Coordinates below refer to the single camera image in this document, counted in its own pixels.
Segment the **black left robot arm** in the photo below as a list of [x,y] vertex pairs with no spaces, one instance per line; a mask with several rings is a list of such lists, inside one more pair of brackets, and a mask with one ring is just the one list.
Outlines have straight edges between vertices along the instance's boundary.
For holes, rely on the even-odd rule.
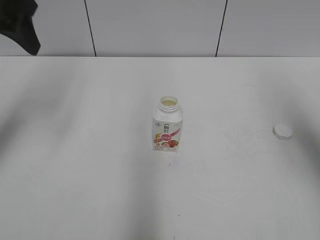
[[35,0],[2,0],[0,2],[0,34],[36,56],[41,48],[33,16],[38,9]]

